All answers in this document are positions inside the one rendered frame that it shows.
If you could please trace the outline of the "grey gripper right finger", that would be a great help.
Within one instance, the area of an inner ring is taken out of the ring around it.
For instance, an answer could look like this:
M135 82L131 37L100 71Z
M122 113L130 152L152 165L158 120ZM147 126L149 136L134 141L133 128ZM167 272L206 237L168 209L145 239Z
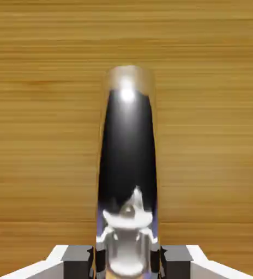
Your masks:
M253 279L209 260L198 245L162 246L160 279Z

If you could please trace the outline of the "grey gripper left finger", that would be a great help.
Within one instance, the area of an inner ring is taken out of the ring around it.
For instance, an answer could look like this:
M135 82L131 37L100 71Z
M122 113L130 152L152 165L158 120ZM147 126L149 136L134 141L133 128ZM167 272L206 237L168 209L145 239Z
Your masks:
M57 245L44 260L0 279L93 279L93 246Z

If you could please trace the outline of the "curved shiny metal handle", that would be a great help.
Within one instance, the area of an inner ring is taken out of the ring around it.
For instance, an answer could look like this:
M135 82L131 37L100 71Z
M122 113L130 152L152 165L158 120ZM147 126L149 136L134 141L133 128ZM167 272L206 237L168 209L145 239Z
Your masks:
M153 79L121 65L105 81L95 279L159 279Z

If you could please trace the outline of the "light wood cabinet door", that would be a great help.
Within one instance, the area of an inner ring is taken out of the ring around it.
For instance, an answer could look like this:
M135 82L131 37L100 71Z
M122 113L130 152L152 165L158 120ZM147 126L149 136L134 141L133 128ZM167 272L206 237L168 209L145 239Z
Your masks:
M253 0L0 0L0 276L95 243L118 65L155 77L160 242L253 275Z

